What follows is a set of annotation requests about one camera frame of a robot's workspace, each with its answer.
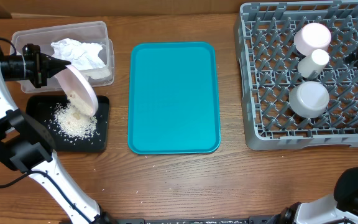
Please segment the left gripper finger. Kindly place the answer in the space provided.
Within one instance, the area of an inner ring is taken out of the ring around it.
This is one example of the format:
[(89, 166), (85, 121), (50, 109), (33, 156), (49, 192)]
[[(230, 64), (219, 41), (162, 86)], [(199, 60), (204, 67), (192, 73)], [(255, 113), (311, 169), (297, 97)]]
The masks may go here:
[(56, 74), (61, 72), (61, 69), (51, 69), (51, 70), (43, 70), (42, 71), (42, 80), (46, 82), (49, 78), (54, 77)]
[(40, 54), (40, 58), (42, 70), (64, 70), (67, 65), (71, 65), (70, 61), (58, 59), (44, 53)]

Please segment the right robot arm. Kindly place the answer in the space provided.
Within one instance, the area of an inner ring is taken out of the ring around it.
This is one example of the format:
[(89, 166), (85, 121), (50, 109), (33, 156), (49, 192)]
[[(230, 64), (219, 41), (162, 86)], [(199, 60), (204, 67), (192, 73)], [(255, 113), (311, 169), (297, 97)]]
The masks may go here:
[[(358, 69), (358, 48), (344, 58)], [(358, 223), (358, 167), (338, 179), (332, 195), (309, 203), (297, 202), (262, 223)]]

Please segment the white cup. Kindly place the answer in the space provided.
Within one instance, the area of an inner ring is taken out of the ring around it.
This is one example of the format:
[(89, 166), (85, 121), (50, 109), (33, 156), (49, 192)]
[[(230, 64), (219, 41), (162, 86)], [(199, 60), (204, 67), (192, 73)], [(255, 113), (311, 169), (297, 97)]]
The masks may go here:
[(329, 62), (329, 54), (325, 50), (317, 49), (298, 63), (298, 72), (303, 78), (314, 79)]

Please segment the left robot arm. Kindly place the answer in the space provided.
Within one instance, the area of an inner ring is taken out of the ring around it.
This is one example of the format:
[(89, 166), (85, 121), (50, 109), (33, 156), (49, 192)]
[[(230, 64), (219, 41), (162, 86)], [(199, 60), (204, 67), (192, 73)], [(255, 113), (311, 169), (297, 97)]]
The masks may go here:
[(0, 163), (22, 174), (11, 182), (0, 184), (0, 189), (30, 177), (55, 199), (72, 223), (115, 223), (115, 219), (84, 193), (63, 168), (48, 129), (17, 107), (6, 86), (9, 81), (28, 80), (40, 88), (53, 77), (68, 96), (75, 94), (91, 108), (90, 115), (95, 114), (98, 109), (96, 94), (69, 61), (44, 54), (34, 44), (26, 44), (21, 54), (13, 52), (10, 55), (5, 55), (0, 46)]

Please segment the pink bowl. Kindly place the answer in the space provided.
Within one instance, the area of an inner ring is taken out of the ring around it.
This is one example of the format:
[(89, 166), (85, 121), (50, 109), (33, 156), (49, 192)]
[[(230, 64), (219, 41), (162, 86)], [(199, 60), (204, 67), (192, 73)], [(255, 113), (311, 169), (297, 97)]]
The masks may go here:
[(327, 50), (331, 43), (330, 30), (320, 23), (310, 23), (301, 28), (294, 36), (294, 44), (299, 53), (310, 55), (314, 50)]

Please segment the white napkin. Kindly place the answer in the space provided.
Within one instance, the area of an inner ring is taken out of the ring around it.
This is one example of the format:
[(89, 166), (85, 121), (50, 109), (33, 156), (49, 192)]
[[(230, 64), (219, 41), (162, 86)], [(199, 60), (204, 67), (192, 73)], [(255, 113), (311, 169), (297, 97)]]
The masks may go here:
[(111, 74), (99, 56), (103, 50), (101, 44), (79, 42), (66, 38), (52, 42), (50, 46), (54, 50), (52, 57), (70, 61), (87, 80), (89, 78), (101, 80), (109, 77)]

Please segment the large white plate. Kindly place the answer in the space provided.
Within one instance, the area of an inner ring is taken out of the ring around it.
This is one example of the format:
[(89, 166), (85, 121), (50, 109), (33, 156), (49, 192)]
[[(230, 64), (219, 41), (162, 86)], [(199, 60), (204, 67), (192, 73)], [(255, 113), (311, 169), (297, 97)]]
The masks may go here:
[(98, 99), (92, 86), (76, 67), (67, 65), (66, 69), (55, 75), (69, 102), (85, 116), (94, 116), (98, 110)]

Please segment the grey-blue bowl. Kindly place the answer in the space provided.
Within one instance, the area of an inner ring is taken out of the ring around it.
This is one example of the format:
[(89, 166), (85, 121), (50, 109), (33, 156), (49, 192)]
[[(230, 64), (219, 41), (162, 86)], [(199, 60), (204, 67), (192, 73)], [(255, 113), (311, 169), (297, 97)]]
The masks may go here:
[(329, 93), (322, 84), (308, 81), (292, 89), (288, 101), (297, 115), (303, 118), (317, 118), (328, 106)]

